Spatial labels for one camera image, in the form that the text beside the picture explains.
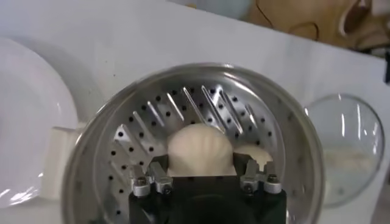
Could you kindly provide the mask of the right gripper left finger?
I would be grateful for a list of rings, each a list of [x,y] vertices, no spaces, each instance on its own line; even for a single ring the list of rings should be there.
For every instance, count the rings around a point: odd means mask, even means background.
[[[146,171],[139,164],[131,165],[132,194],[136,197],[146,197],[151,192],[169,195],[173,190],[173,178],[167,174],[168,165],[168,155],[153,157]]]

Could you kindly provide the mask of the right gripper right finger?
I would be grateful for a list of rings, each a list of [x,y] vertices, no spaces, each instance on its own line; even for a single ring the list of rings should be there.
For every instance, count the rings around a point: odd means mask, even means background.
[[[276,175],[273,161],[267,162],[263,170],[260,170],[260,165],[250,155],[234,153],[233,165],[239,176],[240,188],[245,194],[253,195],[257,191],[269,194],[282,192],[282,185]]]

